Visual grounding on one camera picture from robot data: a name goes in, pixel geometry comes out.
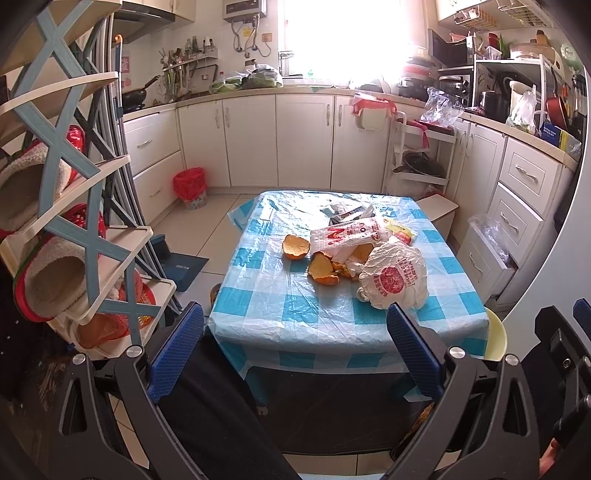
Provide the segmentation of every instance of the range hood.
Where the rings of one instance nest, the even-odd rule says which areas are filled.
[[[113,21],[113,35],[123,36],[127,44],[174,23],[176,16],[159,8],[147,5],[123,2],[115,12]]]

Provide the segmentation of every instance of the pot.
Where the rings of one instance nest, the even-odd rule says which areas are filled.
[[[146,100],[146,96],[148,92],[146,92],[146,88],[152,85],[156,80],[160,78],[160,75],[156,75],[152,78],[148,83],[146,83],[143,87],[136,88],[134,90],[130,90],[129,92],[125,92],[121,94],[121,105],[123,106],[124,110],[129,109],[137,109],[144,100]]]
[[[481,92],[478,105],[484,110],[485,117],[497,122],[505,123],[509,116],[509,102],[500,93],[491,90]]]

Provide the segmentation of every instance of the screw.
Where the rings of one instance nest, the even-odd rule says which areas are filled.
[[[466,356],[466,352],[464,350],[462,350],[460,347],[458,346],[453,346],[449,349],[449,354],[453,357],[453,358],[464,358]]]
[[[505,357],[505,362],[507,362],[509,365],[512,365],[514,367],[517,364],[519,364],[519,359],[515,355],[510,353],[509,355],[507,355]]]
[[[84,361],[86,360],[86,355],[83,353],[77,353],[74,355],[74,358],[72,358],[72,363],[74,365],[81,365],[84,363]]]
[[[136,358],[142,354],[142,348],[139,345],[132,345],[126,350],[125,354],[129,358]]]

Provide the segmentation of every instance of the cooking utensil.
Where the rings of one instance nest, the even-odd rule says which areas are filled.
[[[568,118],[568,113],[566,111],[566,105],[564,104],[562,98],[558,96],[558,81],[556,80],[556,74],[554,73],[553,69],[550,69],[552,72],[552,77],[554,77],[554,96],[551,98],[546,99],[546,111],[548,112],[548,118],[552,125],[561,128],[562,130],[569,131],[568,124],[566,119]]]
[[[505,123],[509,116],[509,102],[500,94],[491,90],[481,92],[478,105],[484,110],[485,117]]]
[[[146,100],[146,96],[148,92],[146,92],[146,88],[152,85],[156,80],[160,78],[160,75],[156,75],[153,77],[148,83],[146,83],[143,87],[136,88],[130,90],[129,92],[125,92],[121,94],[121,104],[124,109],[131,108],[134,105],[141,105],[144,100]]]

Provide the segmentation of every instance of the white plastic bag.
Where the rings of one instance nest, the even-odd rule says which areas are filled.
[[[427,266],[418,248],[392,237],[374,248],[359,275],[357,298],[369,301],[372,307],[387,309],[398,302],[402,309],[425,305]]]

